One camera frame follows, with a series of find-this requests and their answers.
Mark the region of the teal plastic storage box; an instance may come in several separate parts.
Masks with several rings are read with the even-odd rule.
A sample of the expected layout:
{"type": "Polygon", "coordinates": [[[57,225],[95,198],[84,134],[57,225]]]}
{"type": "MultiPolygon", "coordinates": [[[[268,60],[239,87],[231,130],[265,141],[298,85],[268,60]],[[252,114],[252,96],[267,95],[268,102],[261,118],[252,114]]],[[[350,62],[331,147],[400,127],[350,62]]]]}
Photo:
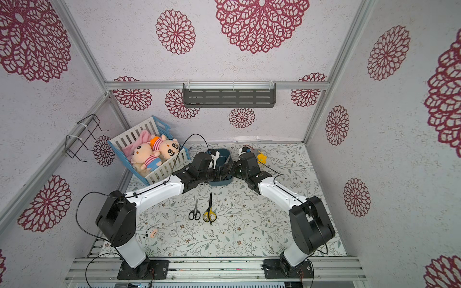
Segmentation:
{"type": "Polygon", "coordinates": [[[231,152],[224,148],[210,149],[207,153],[212,157],[211,167],[217,172],[218,179],[210,182],[212,187],[229,185],[233,176],[229,174],[229,162],[232,162],[231,152]]]}

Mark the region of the small black scissors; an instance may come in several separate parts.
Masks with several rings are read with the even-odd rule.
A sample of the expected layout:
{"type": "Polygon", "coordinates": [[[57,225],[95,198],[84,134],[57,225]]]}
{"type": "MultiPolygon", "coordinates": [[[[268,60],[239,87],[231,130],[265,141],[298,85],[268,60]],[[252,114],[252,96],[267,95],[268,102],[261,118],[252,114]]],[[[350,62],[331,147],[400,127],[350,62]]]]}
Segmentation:
{"type": "Polygon", "coordinates": [[[189,212],[188,219],[190,221],[200,220],[201,213],[198,210],[198,200],[195,201],[194,208],[189,212]]]}

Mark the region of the yellow black scissors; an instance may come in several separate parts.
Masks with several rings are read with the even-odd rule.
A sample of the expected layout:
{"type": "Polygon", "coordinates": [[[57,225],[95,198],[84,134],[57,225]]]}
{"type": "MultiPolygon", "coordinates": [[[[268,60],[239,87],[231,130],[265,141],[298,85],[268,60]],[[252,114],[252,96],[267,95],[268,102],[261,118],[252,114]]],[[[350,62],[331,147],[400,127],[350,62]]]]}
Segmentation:
{"type": "Polygon", "coordinates": [[[212,193],[210,193],[209,205],[208,208],[205,210],[202,219],[205,223],[210,224],[213,224],[217,220],[217,214],[212,210],[212,193]]]}

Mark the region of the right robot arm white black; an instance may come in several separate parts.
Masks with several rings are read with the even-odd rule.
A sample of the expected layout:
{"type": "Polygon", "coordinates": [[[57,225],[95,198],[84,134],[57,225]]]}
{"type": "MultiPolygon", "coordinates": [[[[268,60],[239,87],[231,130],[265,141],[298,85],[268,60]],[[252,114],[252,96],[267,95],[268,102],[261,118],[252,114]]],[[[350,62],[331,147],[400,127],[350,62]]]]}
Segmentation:
{"type": "Polygon", "coordinates": [[[233,170],[248,188],[273,201],[289,215],[293,244],[280,255],[280,270],[285,274],[301,268],[312,254],[336,236],[324,203],[317,196],[307,198],[278,183],[275,176],[262,171],[254,153],[239,156],[233,170]]]}

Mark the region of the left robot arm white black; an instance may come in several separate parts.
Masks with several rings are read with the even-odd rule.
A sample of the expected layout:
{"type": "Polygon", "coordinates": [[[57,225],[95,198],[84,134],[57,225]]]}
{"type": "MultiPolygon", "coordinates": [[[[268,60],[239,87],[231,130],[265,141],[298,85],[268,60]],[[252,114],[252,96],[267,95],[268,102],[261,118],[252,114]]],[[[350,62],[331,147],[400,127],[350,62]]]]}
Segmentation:
{"type": "Polygon", "coordinates": [[[200,152],[190,164],[174,172],[164,182],[128,194],[118,190],[109,194],[96,218],[96,225],[128,267],[135,270],[148,263],[148,256],[135,236],[139,214],[200,184],[214,181],[219,157],[217,150],[200,152]]]}

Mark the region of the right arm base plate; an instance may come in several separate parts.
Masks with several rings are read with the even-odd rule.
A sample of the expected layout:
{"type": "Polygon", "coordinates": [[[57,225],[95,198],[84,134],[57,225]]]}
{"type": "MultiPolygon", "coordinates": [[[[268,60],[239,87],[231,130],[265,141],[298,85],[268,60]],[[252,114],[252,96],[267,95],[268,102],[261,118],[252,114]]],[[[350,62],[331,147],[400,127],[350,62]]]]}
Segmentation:
{"type": "Polygon", "coordinates": [[[282,278],[313,278],[314,270],[310,260],[305,260],[297,266],[290,266],[281,259],[264,259],[262,268],[267,279],[282,278]]]}

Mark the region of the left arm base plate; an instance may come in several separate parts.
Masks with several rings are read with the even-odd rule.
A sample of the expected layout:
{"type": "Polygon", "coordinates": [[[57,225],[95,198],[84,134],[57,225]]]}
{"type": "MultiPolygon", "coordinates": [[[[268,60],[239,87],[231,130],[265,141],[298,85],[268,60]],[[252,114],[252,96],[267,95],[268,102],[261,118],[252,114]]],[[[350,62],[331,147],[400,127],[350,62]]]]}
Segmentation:
{"type": "Polygon", "coordinates": [[[165,280],[170,261],[145,259],[139,266],[132,268],[124,260],[117,275],[118,280],[165,280]]]}

